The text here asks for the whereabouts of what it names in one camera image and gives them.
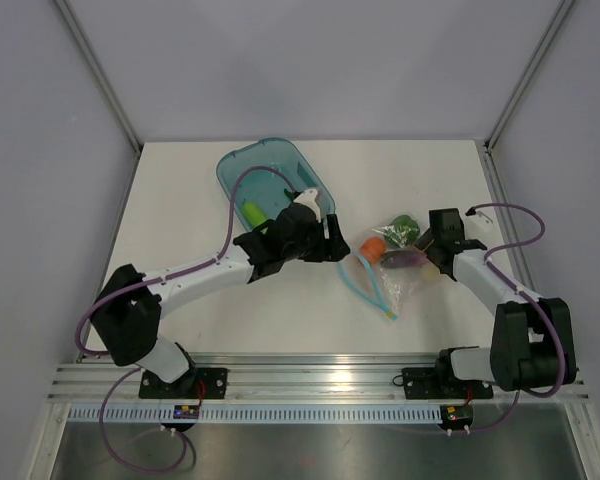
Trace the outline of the orange fake fruit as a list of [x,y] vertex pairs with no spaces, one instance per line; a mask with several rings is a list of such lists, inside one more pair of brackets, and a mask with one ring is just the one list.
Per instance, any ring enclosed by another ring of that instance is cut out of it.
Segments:
[[381,237],[370,237],[359,248],[360,255],[370,265],[377,263],[386,251],[386,243]]

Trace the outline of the purple fake eggplant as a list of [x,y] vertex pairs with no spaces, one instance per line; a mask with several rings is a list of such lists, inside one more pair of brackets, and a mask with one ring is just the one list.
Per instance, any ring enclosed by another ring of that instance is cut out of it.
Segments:
[[386,252],[380,259],[380,266],[385,269],[420,268],[427,262],[424,254],[416,251],[393,250]]

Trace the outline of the light green fake vegetable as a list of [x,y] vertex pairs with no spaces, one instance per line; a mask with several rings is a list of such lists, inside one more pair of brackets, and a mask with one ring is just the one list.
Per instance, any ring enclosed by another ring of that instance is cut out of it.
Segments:
[[252,229],[259,227],[268,220],[263,211],[253,202],[245,202],[241,207],[241,212],[248,226]]

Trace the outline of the clear zip top bag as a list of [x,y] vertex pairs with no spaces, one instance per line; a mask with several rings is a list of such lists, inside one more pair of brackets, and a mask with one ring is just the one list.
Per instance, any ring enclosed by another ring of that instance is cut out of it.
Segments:
[[410,297],[440,279],[416,246],[421,234],[420,223],[405,213],[365,230],[337,264],[341,280],[355,296],[397,320]]

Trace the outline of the green fake bell pepper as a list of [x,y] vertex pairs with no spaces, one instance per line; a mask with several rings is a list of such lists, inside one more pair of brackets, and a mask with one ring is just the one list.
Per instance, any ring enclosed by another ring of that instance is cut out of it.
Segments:
[[402,249],[414,244],[421,235],[421,228],[410,215],[403,214],[384,226],[382,235],[391,248]]

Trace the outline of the cream fake garlic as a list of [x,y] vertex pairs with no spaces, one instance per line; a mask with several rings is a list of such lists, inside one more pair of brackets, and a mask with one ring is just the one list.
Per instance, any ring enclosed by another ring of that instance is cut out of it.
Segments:
[[434,282],[439,278],[440,272],[435,265],[426,264],[420,268],[420,275],[424,281]]

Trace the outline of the green fake chili pepper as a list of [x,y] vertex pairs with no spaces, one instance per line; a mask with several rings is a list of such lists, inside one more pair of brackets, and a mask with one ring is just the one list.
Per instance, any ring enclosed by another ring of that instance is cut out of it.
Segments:
[[295,192],[295,191],[291,191],[291,190],[285,189],[283,191],[283,193],[284,193],[285,197],[287,199],[289,199],[290,201],[293,201],[297,197],[297,192]]

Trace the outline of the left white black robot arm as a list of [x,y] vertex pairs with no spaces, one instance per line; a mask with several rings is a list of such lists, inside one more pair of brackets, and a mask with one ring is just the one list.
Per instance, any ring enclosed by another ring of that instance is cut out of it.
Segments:
[[200,263],[155,277],[131,264],[119,267],[87,318],[115,365],[136,365],[160,397],[183,398],[200,375],[185,349],[160,334],[166,316],[206,295],[274,275],[289,261],[337,263],[349,253],[336,215],[317,219],[309,207],[293,203]]

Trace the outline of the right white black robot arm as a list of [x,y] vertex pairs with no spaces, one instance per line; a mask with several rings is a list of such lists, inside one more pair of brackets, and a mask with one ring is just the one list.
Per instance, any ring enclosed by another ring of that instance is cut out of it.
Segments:
[[577,362],[567,303],[525,287],[493,260],[495,253],[518,245],[488,248],[467,236],[458,209],[429,212],[429,227],[416,247],[441,274],[464,285],[494,316],[488,347],[440,351],[433,380],[443,395],[456,396],[468,384],[484,382],[506,392],[548,398],[575,382]]

